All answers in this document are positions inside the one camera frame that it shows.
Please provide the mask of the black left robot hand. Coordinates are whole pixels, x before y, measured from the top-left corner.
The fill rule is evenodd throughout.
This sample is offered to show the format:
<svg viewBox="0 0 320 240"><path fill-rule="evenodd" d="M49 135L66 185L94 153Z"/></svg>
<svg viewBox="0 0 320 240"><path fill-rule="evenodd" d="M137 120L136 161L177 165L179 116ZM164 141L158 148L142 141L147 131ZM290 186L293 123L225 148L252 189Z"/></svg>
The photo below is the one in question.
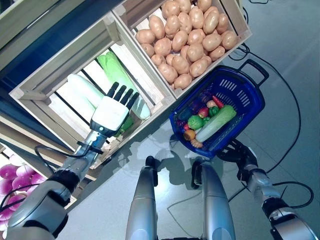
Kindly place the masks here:
<svg viewBox="0 0 320 240"><path fill-rule="evenodd" d="M125 85L113 83L106 96L95 109L90 120L90 129L105 138L114 136L129 116L129 111L140 94Z"/></svg>

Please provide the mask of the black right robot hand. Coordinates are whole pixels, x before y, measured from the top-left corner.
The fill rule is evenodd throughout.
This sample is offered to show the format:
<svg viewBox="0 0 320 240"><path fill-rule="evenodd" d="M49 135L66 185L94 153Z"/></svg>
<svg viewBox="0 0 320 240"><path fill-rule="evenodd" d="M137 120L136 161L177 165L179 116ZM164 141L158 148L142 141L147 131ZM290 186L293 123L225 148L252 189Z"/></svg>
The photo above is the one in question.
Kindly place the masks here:
<svg viewBox="0 0 320 240"><path fill-rule="evenodd" d="M217 157L225 162L236 163L238 167L237 178L242 182L248 182L251 171L258 168L257 157L249 147L232 139L228 145L216 153Z"/></svg>

